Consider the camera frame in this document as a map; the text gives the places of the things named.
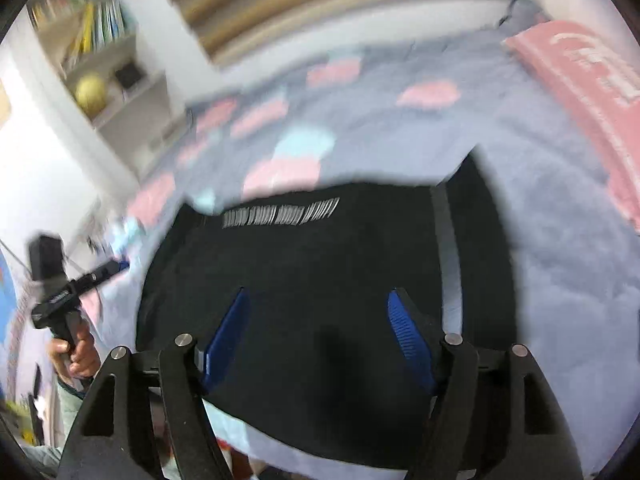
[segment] bed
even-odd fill
[[[182,203],[215,214],[256,190],[363,175],[438,182],[475,148],[511,240],[522,342],[558,398],[585,475],[598,472],[640,411],[640,241],[610,200],[590,142],[502,46],[538,23],[540,9],[513,0],[504,17],[437,40],[329,52],[193,105],[192,127],[129,205],[146,234],[130,245],[132,269],[102,288],[92,312],[103,356],[135,348],[146,269]],[[449,323],[459,330],[455,316]],[[404,475],[313,456],[210,404],[207,412],[219,438],[284,470]]]

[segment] shelf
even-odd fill
[[[118,96],[113,96],[114,100],[92,121],[94,127],[100,130],[106,126],[109,121],[123,113],[127,107],[130,107],[145,95],[145,93],[153,90],[161,82],[165,82],[164,72],[145,77],[137,85],[129,89],[129,91],[124,92],[120,99]]]
[[[78,63],[63,74],[65,85],[72,92],[79,79],[88,72],[97,73],[103,79],[113,77],[117,70],[136,57],[136,33],[129,32],[100,50],[81,56]]]

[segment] yellow object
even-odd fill
[[[76,85],[76,102],[93,119],[107,105],[107,85],[97,74],[85,75]]]
[[[94,31],[94,4],[89,2],[84,10],[84,18],[82,19],[82,52],[86,54],[91,52],[92,41],[91,36]]]

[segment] black garment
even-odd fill
[[[467,184],[483,184],[470,159],[465,167]],[[456,206],[456,214],[497,222],[481,211],[495,209],[490,196],[470,207]],[[499,223],[487,232],[502,233]],[[509,265],[506,244],[497,247],[479,251],[482,265]],[[461,262],[473,265],[473,254]],[[490,292],[488,308],[502,295],[513,340],[513,283],[489,274],[475,294]],[[407,468],[430,398],[402,357],[386,300],[403,287],[441,319],[431,188],[343,184],[252,200],[213,217],[183,206],[146,277],[138,350],[203,333],[240,286],[251,317],[228,375],[207,399],[316,456]]]

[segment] silver bolt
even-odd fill
[[[191,334],[180,334],[175,338],[175,343],[178,346],[187,346],[188,344],[191,344],[191,341],[193,341]]]
[[[124,346],[117,346],[113,350],[111,350],[111,358],[112,359],[120,359],[123,358],[127,354],[127,348]]]
[[[454,334],[453,332],[451,332],[449,334],[445,334],[444,342],[452,346],[462,345],[462,336],[460,334]]]
[[[529,350],[524,345],[513,345],[511,347],[511,351],[516,354],[518,357],[526,357],[529,353]]]

